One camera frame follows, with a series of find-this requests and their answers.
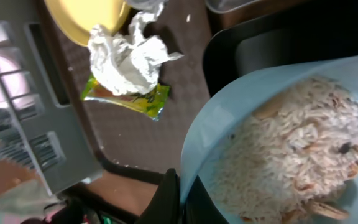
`sauce packet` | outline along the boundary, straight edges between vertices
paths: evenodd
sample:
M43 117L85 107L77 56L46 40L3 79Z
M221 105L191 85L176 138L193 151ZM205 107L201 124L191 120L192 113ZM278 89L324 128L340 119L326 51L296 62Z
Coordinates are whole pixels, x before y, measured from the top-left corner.
M157 84L150 93L144 95L134 93L131 95L114 96L91 75L82 92L81 100L97 100L105 103L113 103L146 114L154 121L158 121L168 98L169 90L169 86Z

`green and yellow packet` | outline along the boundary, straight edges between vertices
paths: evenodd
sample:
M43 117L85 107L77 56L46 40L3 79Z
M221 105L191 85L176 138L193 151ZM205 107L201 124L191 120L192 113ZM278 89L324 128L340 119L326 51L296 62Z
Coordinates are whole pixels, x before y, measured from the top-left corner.
M157 84L154 90L145 95L135 93L114 96L91 75L82 92L81 100L98 100L105 103L114 103L115 105L125 106L126 108L146 114L154 121L158 121L168 98L169 89L169 86Z

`white cloth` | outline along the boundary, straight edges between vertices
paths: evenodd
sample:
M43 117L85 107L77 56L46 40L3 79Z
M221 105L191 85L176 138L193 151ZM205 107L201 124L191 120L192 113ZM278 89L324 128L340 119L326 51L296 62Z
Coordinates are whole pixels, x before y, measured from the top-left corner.
M91 71L113 95L152 91L158 83L161 64L183 56L177 52L169 55L159 36L143 36L146 25L155 22L162 10L161 3L152 12L138 12L129 24L127 36L111 37L99 24L91 30Z

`dish rack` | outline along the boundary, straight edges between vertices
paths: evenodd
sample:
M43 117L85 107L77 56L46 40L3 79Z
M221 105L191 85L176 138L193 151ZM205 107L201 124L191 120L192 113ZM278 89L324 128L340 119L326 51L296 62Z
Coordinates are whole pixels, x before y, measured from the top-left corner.
M0 0L0 57L15 65L0 64L0 160L36 170L49 194L99 177L31 0Z

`light blue bowl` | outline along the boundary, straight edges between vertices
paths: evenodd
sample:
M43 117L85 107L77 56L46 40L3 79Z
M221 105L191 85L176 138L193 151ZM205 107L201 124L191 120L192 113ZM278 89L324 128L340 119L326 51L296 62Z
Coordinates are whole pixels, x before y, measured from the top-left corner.
M186 135L181 154L181 205L186 202L197 175L209 190L213 164L222 148L219 146L225 144L225 139L244 118L277 93L316 74L338 80L358 99L358 56L258 70L215 94L198 113ZM339 203L351 213L350 218L341 223L358 223L358 176ZM230 223L243 223L239 217L221 213ZM319 223L337 222L321 219Z

